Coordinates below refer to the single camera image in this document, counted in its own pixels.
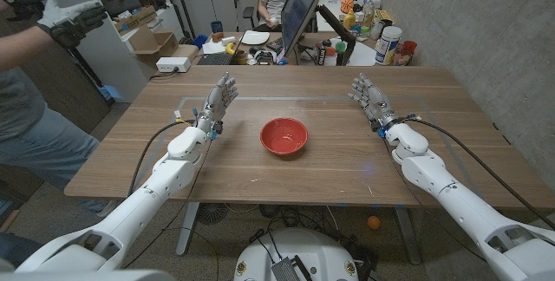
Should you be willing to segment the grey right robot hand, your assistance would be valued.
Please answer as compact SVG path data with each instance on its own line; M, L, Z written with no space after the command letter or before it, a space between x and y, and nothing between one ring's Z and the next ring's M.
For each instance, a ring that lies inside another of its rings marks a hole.
M373 132L382 130L385 133L401 121L388 97L364 73L355 78L351 86L352 92L348 93L348 97L362 107Z

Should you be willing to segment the gloved right operator hand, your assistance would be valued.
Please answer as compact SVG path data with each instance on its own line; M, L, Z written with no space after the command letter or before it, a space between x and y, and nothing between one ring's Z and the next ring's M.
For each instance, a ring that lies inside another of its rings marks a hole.
M88 32L101 27L108 18L106 7L97 0L66 8L60 7L58 1L46 0L37 25L65 49L76 48Z

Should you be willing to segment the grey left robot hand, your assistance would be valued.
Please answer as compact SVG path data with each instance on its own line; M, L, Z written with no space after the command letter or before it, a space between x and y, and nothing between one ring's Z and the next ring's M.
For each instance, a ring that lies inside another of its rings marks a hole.
M204 131L209 137L212 137L213 133L221 134L225 111L237 96L235 79L225 72L204 99L195 127Z

